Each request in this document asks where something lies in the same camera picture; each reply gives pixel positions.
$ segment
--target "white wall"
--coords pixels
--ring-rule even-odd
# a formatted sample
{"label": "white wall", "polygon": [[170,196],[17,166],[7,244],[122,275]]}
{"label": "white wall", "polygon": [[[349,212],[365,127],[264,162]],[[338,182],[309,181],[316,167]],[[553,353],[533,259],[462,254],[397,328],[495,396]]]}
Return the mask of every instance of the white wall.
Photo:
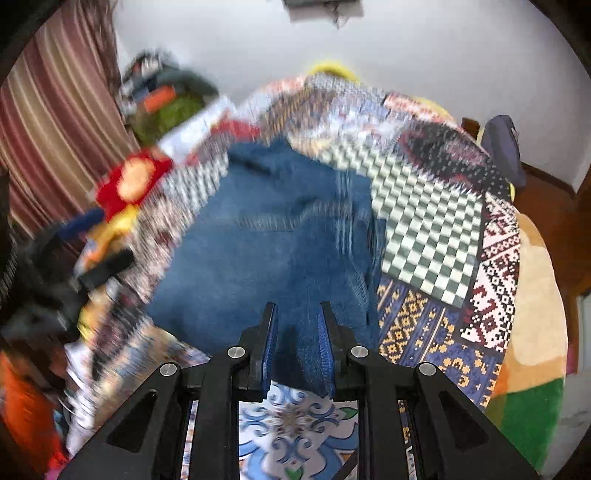
{"label": "white wall", "polygon": [[524,162],[570,184],[582,179],[591,80],[528,0],[362,6],[363,17],[337,30],[328,17],[291,22],[282,0],[119,0],[119,62],[166,48],[240,101],[270,80],[338,60],[369,85],[428,97],[457,118],[483,124],[507,113]]}
{"label": "white wall", "polygon": [[579,297],[579,363],[578,370],[591,371],[591,294]]}
{"label": "white wall", "polygon": [[571,457],[591,425],[591,370],[567,375],[560,417],[542,468],[544,480],[553,478]]}

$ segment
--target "green cloth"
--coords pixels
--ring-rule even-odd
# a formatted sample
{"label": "green cloth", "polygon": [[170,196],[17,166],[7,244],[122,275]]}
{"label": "green cloth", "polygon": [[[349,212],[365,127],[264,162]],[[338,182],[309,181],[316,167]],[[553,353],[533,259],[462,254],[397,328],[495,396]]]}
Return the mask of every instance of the green cloth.
{"label": "green cloth", "polygon": [[499,395],[490,400],[485,411],[538,471],[544,465],[558,422],[563,385],[564,379],[558,378],[524,391]]}
{"label": "green cloth", "polygon": [[193,95],[178,96],[152,115],[145,112],[136,113],[130,117],[129,124],[139,144],[142,147],[150,147],[204,107],[202,98]]}

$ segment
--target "metal screw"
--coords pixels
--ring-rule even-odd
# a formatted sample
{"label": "metal screw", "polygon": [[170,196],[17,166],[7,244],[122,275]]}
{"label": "metal screw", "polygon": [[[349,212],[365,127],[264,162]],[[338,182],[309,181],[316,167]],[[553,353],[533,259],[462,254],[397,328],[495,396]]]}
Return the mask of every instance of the metal screw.
{"label": "metal screw", "polygon": [[369,351],[364,346],[357,345],[351,349],[351,355],[355,358],[364,358],[369,355]]}
{"label": "metal screw", "polygon": [[246,350],[244,350],[244,348],[242,348],[241,346],[233,346],[232,348],[230,348],[230,350],[228,350],[228,357],[240,358],[244,356],[245,353]]}
{"label": "metal screw", "polygon": [[431,377],[431,376],[435,375],[435,372],[437,371],[437,367],[435,367],[435,365],[433,365],[433,364],[425,362],[425,363],[420,364],[418,366],[418,371],[420,371],[423,375]]}
{"label": "metal screw", "polygon": [[164,364],[160,367],[160,374],[163,377],[170,377],[174,375],[177,371],[177,366],[175,364]]}

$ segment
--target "green and white checkered fabric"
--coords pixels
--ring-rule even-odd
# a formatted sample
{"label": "green and white checkered fabric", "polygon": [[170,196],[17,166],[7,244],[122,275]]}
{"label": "green and white checkered fabric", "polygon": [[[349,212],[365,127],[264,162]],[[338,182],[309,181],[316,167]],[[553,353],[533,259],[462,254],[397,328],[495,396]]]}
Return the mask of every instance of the green and white checkered fabric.
{"label": "green and white checkered fabric", "polygon": [[372,180],[372,207],[387,220],[383,272],[461,307],[478,264],[480,196],[346,140],[333,142],[319,160]]}

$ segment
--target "black gripper frame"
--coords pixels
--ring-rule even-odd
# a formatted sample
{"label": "black gripper frame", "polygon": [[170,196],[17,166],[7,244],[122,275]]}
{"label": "black gripper frame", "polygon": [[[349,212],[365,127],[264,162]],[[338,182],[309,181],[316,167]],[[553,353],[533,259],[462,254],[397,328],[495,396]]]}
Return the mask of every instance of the black gripper frame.
{"label": "black gripper frame", "polygon": [[[358,465],[359,480],[407,480],[401,407],[410,427],[418,480],[530,480],[535,469],[433,364],[388,362],[358,346],[353,332],[321,304],[334,360],[335,401],[358,402],[358,449],[333,477]],[[203,365],[164,364],[70,461],[60,480],[173,480],[180,477],[189,411],[199,401],[189,480],[238,480],[238,402],[260,402],[269,388],[269,342],[277,308],[238,347]]]}

